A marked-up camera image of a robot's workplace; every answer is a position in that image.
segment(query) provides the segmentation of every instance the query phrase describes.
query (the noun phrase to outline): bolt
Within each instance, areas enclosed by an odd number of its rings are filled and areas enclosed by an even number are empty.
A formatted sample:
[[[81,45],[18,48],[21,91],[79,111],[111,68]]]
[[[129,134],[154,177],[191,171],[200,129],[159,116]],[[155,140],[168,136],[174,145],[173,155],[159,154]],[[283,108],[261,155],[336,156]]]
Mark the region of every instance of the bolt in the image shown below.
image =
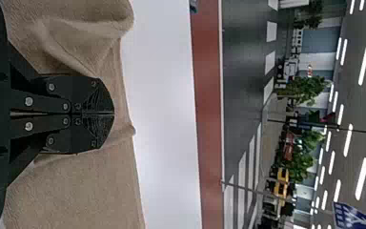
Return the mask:
[[[55,85],[52,83],[49,84],[49,90],[53,92],[55,90]]]
[[[80,103],[76,103],[76,104],[75,104],[75,109],[76,109],[77,111],[81,110],[81,108],[82,108],[82,105],[81,105]]]
[[[31,122],[26,123],[25,130],[28,131],[28,132],[32,130],[32,123]]]
[[[52,145],[54,143],[54,138],[51,136],[49,137],[49,140],[47,141],[49,145]]]
[[[64,125],[68,125],[68,124],[70,123],[70,120],[66,117],[66,118],[64,118],[64,119],[62,120],[62,123],[63,123]]]
[[[68,110],[68,108],[69,108],[68,103],[64,103],[64,104],[62,105],[62,109],[64,109],[64,111],[67,111],[67,110]]]
[[[33,103],[32,97],[26,97],[26,99],[25,99],[25,105],[27,107],[31,107],[32,106],[32,103]]]

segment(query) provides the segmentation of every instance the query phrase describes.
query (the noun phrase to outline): white lane marking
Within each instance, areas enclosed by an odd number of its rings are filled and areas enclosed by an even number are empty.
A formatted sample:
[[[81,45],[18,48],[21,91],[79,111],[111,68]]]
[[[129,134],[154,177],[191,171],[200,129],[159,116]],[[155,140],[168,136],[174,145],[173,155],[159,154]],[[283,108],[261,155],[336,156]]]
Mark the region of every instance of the white lane marking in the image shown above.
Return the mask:
[[[267,74],[275,66],[275,51],[266,55],[266,65],[264,74]]]
[[[332,99],[334,97],[334,90],[335,90],[335,84],[331,85],[331,92],[329,93],[329,102],[332,102]]]
[[[316,179],[315,179],[315,186],[314,186],[314,190],[316,191],[317,190],[317,185],[319,183],[319,176],[316,176]]]
[[[268,5],[274,10],[278,10],[278,0],[269,0]]]
[[[234,228],[234,187],[227,186],[224,191],[224,229]]]
[[[340,188],[341,188],[341,181],[340,179],[337,180],[337,183],[335,185],[335,196],[334,196],[334,202],[338,202],[338,196],[340,195]]]
[[[337,52],[335,53],[335,59],[338,60],[340,57],[340,50],[341,50],[341,37],[338,38],[337,42]]]
[[[239,183],[241,187],[245,187],[246,182],[246,152],[243,153],[242,158],[239,161]],[[238,210],[237,210],[237,228],[242,228],[245,216],[245,190],[239,189],[238,197]]]
[[[360,11],[364,10],[364,4],[365,4],[365,0],[360,0],[360,7],[359,7]]]
[[[329,148],[331,146],[331,138],[332,138],[332,132],[329,132],[328,138],[326,140],[326,152],[329,152]]]
[[[251,223],[249,223],[249,229],[254,228],[254,221],[256,220],[256,215],[257,215],[257,208],[254,208],[254,213],[252,214],[251,217]]]
[[[251,142],[249,143],[249,170],[248,170],[248,188],[254,188],[254,136],[252,137]],[[246,211],[251,207],[251,203],[253,200],[252,193],[248,194],[248,206],[246,207]]]
[[[254,187],[257,187],[259,179],[259,165],[260,165],[260,147],[261,147],[261,123],[257,127],[256,139],[256,168],[254,171]]]
[[[270,97],[270,94],[273,92],[273,88],[275,87],[275,78],[272,77],[272,79],[269,81],[269,83],[264,87],[264,94],[263,94],[263,105],[266,104],[267,100]]]
[[[352,140],[352,135],[353,135],[353,124],[349,124],[349,131],[347,131],[346,142],[344,144],[344,151],[343,151],[344,157],[347,157],[347,155],[349,154],[349,148],[350,148],[350,142]]]
[[[343,120],[343,112],[344,112],[344,105],[341,104],[338,110],[337,125],[341,125],[341,121]]]
[[[360,75],[358,77],[358,85],[359,86],[361,86],[362,83],[364,82],[365,71],[366,71],[366,46],[365,46],[364,56],[362,58]]]
[[[317,197],[315,201],[315,207],[319,208],[319,204],[320,204],[320,197]]]
[[[332,171],[334,170],[335,157],[336,157],[336,152],[332,151],[331,162],[329,163],[329,171],[328,171],[329,175],[331,175]]]
[[[356,0],[352,0],[352,4],[350,5],[350,14],[351,15],[355,11],[355,3],[356,3]]]
[[[349,40],[344,39],[344,43],[343,43],[343,52],[341,53],[341,60],[340,60],[340,65],[343,66],[344,65],[344,60],[346,58],[346,51],[347,51],[347,44],[349,43]]]
[[[366,177],[366,157],[362,161],[361,171],[360,171],[360,175],[358,177],[358,183],[357,183],[357,187],[356,187],[356,199],[357,200],[361,199],[361,193],[362,193],[362,188],[364,187],[365,177]]]
[[[323,193],[323,199],[322,199],[322,210],[326,210],[326,202],[328,201],[328,191],[325,190]]]
[[[276,38],[277,38],[277,23],[268,21],[266,42],[275,41]]]
[[[334,106],[332,107],[332,112],[333,113],[336,111],[337,100],[338,100],[338,92],[335,92]]]
[[[325,166],[322,166],[322,170],[320,171],[320,181],[319,181],[320,185],[323,184],[323,180],[325,178],[325,172],[326,172],[326,168],[325,168]]]

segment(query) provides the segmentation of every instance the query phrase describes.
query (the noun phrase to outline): beige carpet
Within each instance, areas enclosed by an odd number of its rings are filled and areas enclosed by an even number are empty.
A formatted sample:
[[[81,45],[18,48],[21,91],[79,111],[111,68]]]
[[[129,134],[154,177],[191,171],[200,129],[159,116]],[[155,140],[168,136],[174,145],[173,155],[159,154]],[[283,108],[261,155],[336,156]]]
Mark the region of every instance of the beige carpet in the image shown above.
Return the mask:
[[[116,118],[103,149],[38,157],[8,189],[6,228],[144,228],[120,39],[128,0],[0,0],[10,42],[40,73],[99,77]]]

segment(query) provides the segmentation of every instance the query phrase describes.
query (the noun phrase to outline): road sign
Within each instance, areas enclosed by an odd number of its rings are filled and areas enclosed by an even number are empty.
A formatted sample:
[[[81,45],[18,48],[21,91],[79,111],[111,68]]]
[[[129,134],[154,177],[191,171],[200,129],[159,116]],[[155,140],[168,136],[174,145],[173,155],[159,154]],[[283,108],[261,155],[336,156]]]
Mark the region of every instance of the road sign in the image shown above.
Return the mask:
[[[366,229],[366,215],[345,203],[334,202],[335,226],[339,229]]]

